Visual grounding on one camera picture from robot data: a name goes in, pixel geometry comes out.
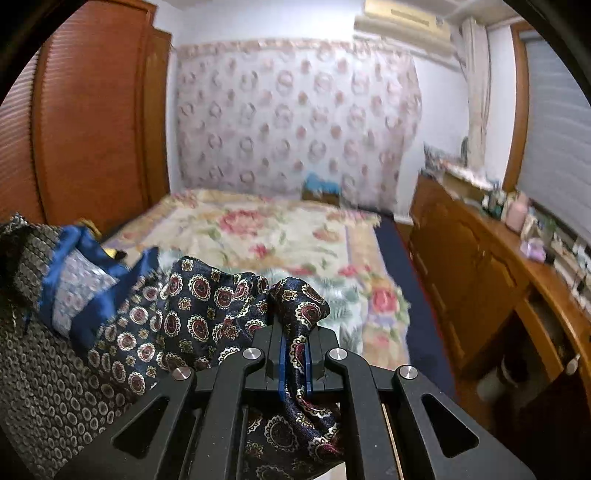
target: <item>floral curtain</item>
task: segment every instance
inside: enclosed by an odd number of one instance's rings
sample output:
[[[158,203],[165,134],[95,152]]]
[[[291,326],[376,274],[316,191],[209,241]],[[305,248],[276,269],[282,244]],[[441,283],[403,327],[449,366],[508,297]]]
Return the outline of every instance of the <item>floral curtain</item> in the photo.
[[[178,124],[186,187],[300,197],[310,173],[354,205],[393,210],[421,118],[413,58],[380,42],[183,46]]]

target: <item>white wall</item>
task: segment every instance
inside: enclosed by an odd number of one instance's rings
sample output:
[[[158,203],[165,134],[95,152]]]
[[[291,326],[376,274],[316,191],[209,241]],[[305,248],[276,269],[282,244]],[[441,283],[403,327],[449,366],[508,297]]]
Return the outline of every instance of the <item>white wall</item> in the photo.
[[[484,163],[487,176],[502,184],[515,123],[516,74],[511,26],[489,31],[488,41],[491,47],[491,104]]]
[[[172,33],[173,47],[180,45],[184,28],[183,11],[163,0],[148,0],[157,5],[154,27]],[[166,156],[168,159],[168,181],[170,191],[178,192],[183,188],[178,163],[177,148],[177,55],[174,50],[168,57],[168,75],[166,83]]]
[[[250,38],[351,40],[363,0],[215,0],[183,11],[182,44]],[[423,94],[423,119],[404,156],[398,183],[398,213],[413,199],[424,165],[423,142],[459,154],[468,130],[467,86],[459,71],[415,57]]]

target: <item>wardrobe door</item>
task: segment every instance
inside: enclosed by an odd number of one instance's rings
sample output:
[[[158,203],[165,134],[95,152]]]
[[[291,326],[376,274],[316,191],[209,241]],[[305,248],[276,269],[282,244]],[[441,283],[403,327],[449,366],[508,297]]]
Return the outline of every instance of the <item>wardrobe door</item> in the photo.
[[[45,220],[31,152],[31,98],[37,57],[35,53],[0,105],[0,223],[17,211],[32,222]]]
[[[150,205],[168,195],[166,163],[166,80],[172,35],[156,28],[150,31],[144,82],[145,168]]]
[[[148,207],[145,49],[155,7],[90,0],[41,49],[33,144],[47,222],[109,231]]]

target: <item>pink bottle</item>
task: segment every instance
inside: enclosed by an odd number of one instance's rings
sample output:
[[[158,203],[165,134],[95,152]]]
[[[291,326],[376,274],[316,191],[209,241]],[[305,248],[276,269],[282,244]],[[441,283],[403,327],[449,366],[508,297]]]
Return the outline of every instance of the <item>pink bottle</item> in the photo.
[[[525,193],[519,193],[517,200],[511,203],[505,224],[515,233],[521,233],[525,217],[527,216],[529,199]]]

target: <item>window blind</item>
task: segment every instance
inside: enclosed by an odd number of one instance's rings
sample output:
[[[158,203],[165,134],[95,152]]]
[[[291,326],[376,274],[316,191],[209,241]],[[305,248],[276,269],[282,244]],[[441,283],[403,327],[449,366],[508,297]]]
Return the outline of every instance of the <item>window blind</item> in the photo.
[[[591,242],[591,107],[562,60],[524,32],[530,113],[518,188]]]

